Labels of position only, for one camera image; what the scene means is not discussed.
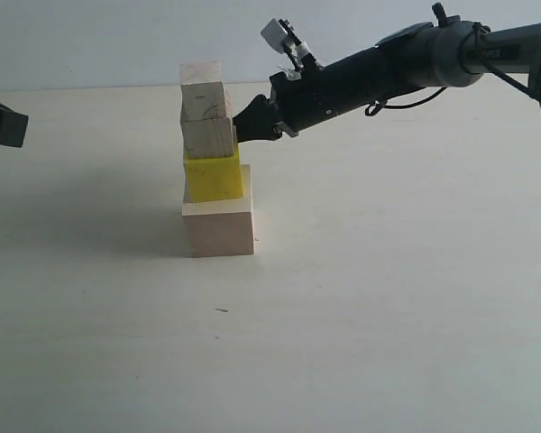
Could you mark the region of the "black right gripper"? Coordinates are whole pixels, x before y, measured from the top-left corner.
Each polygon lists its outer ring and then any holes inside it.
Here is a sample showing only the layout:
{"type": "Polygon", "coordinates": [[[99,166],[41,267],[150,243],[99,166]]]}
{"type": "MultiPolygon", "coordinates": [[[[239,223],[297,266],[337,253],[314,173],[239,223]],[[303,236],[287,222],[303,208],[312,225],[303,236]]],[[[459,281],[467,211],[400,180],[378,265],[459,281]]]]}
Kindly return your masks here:
{"type": "Polygon", "coordinates": [[[292,75],[281,68],[271,75],[270,98],[257,95],[234,117],[238,143],[274,142],[283,134],[294,138],[303,130],[338,117],[338,109],[325,96],[331,65],[292,75]]]}

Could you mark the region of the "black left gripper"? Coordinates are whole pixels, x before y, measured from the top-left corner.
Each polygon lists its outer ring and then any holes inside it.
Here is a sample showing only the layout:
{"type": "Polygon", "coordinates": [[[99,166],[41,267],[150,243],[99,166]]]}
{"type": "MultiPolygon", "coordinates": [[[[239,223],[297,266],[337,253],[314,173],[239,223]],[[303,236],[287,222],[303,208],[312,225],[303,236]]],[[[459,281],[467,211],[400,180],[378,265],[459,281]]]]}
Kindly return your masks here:
{"type": "Polygon", "coordinates": [[[22,148],[29,116],[0,103],[0,145],[22,148]]]}

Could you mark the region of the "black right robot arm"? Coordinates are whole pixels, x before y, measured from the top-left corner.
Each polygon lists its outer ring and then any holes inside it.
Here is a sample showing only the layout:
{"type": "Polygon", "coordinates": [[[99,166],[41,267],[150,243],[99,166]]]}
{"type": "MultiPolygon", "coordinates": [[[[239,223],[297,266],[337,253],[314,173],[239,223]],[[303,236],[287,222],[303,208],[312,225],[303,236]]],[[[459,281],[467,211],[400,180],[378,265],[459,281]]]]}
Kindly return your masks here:
{"type": "Polygon", "coordinates": [[[236,141],[294,138],[358,108],[373,117],[395,97],[425,88],[467,88],[486,74],[537,101],[541,110],[541,23],[493,31],[447,15],[441,3],[432,10],[435,22],[412,24],[328,65],[289,21],[270,20],[261,37],[293,67],[270,76],[270,94],[256,96],[234,116],[236,141]]]}

